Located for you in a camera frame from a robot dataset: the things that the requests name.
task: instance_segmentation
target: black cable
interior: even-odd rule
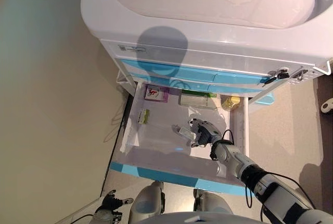
[[[227,130],[224,131],[224,133],[223,133],[223,135],[222,135],[222,140],[224,139],[224,135],[225,135],[225,133],[228,132],[228,131],[230,132],[230,137],[231,137],[231,140],[232,140],[232,142],[233,142],[233,145],[235,145],[235,142],[234,142],[234,136],[233,136],[233,133],[231,132],[230,129],[227,129]]]
[[[89,214],[89,215],[81,216],[79,219],[76,219],[75,221],[73,221],[73,222],[71,222],[71,223],[69,223],[69,224],[73,224],[73,223],[77,222],[78,220],[81,220],[82,218],[84,218],[84,217],[88,217],[88,216],[93,216],[93,215]]]
[[[261,210],[260,210],[260,221],[261,222],[264,222],[263,219],[262,219],[262,213],[264,212],[264,204],[262,204],[261,206]]]
[[[292,181],[293,183],[295,183],[300,188],[300,190],[303,192],[303,194],[306,196],[306,198],[308,198],[308,200],[311,203],[312,207],[314,209],[316,209],[316,206],[313,204],[312,200],[310,199],[310,197],[308,196],[308,194],[306,193],[306,191],[302,188],[302,186],[297,181],[295,181],[294,179],[292,179],[292,178],[290,178],[288,176],[283,176],[283,175],[280,175],[278,173],[267,172],[267,174],[271,174],[271,175],[274,175],[274,176],[280,176],[282,178],[288,179],[288,180]]]
[[[246,204],[248,205],[248,208],[252,207],[252,192],[250,190],[250,204],[249,204],[249,199],[248,199],[248,187],[245,186],[245,198],[246,198]]]

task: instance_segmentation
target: blue drawer trim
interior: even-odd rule
[[[220,92],[221,93],[222,92],[224,92],[224,93],[257,93],[257,92],[261,92],[262,90],[210,85],[208,91],[215,92],[215,93],[220,93]]]
[[[255,101],[255,103],[262,104],[262,105],[272,105],[275,102],[274,94],[270,93],[263,98]]]
[[[218,71],[214,78],[214,83],[259,84],[266,82],[268,79],[267,77],[253,76],[250,74]]]
[[[169,64],[148,63],[145,61],[122,59],[123,63],[145,70],[152,76],[166,76],[198,82],[228,83],[228,84],[259,84],[269,78],[250,74],[232,73],[225,71],[206,70],[200,68],[182,67]]]
[[[199,82],[213,82],[216,75],[215,71],[181,67],[168,64],[155,64],[147,63],[145,61],[124,60],[122,62],[133,67],[146,70],[148,73],[170,78],[179,78],[185,80],[199,81]]]
[[[146,80],[147,82],[156,83],[164,86],[170,86],[174,88],[186,89],[186,90],[195,90],[195,91],[204,91],[204,92],[215,92],[215,93],[257,93],[262,90],[248,89],[248,88],[239,88],[239,87],[228,87],[228,86],[218,86],[218,85],[209,85],[196,82],[187,82],[179,81],[173,79],[166,79],[161,77],[149,77],[144,74],[130,73],[134,77],[138,77]]]
[[[196,90],[196,91],[208,91],[208,84],[196,83],[196,82],[184,82],[179,80],[166,79],[161,77],[149,77],[144,74],[130,73],[134,77],[145,79],[147,82],[157,83],[164,86],[170,86],[179,89]]]
[[[242,186],[229,185],[194,177],[175,175],[173,173],[162,172],[147,168],[140,168],[125,164],[123,165],[115,162],[111,163],[110,169],[122,173],[127,173],[128,175],[144,177],[151,180],[175,183],[184,186],[190,186],[191,188],[198,188],[198,189],[209,190],[219,193],[233,194],[233,195],[245,194],[244,188]]]

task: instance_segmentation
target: small box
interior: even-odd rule
[[[147,84],[145,100],[167,103],[169,88]]]

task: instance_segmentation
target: open drawer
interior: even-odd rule
[[[170,88],[167,103],[144,100],[146,85],[138,83],[122,141],[116,145],[111,169],[139,177],[243,195],[242,184],[226,172],[224,165],[210,159],[210,145],[190,147],[190,141],[174,132],[187,127],[191,118],[213,123],[222,133],[231,129],[235,145],[248,150],[248,98],[241,98],[233,111],[181,106],[181,90]],[[139,124],[142,109],[149,109],[147,124]]]

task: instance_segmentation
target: small bottle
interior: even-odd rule
[[[238,96],[230,96],[223,103],[222,108],[226,111],[231,111],[238,107],[240,98]]]

